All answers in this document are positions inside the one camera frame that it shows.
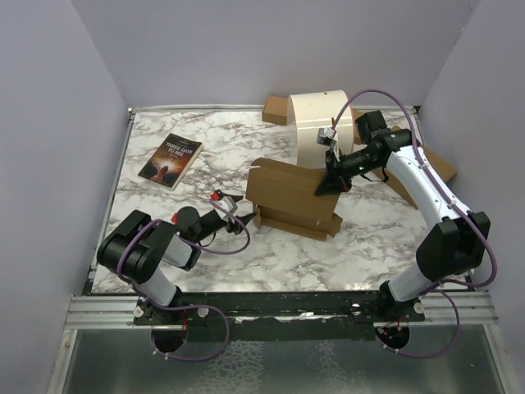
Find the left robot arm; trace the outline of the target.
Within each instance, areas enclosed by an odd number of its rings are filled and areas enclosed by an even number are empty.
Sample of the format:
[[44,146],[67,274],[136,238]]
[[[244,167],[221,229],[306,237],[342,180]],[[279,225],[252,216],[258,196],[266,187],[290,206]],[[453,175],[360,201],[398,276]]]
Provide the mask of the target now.
[[[248,225],[255,213],[237,215],[241,195],[215,190],[209,202],[212,209],[200,214],[192,206],[180,208],[170,222],[152,219],[150,215],[132,211],[98,247],[96,261],[131,285],[135,292],[153,306],[160,322],[174,323],[185,307],[181,290],[162,272],[165,262],[184,271],[191,270],[205,252],[215,255],[238,254],[251,241]],[[234,235],[244,233],[246,240],[237,250],[214,250],[203,240],[214,238],[220,230]]]

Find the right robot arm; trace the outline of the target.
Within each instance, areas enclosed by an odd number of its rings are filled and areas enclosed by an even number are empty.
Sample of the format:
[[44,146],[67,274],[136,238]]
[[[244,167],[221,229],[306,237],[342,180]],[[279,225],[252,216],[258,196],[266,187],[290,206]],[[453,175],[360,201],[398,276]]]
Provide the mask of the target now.
[[349,154],[339,149],[334,127],[318,130],[317,143],[327,150],[315,195],[340,195],[351,189],[354,177],[380,168],[391,173],[417,205],[428,233],[414,263],[381,284],[373,304],[378,316],[395,321],[424,292],[481,265],[491,222],[454,196],[410,129],[392,130],[379,111],[364,113],[354,124],[365,146]]

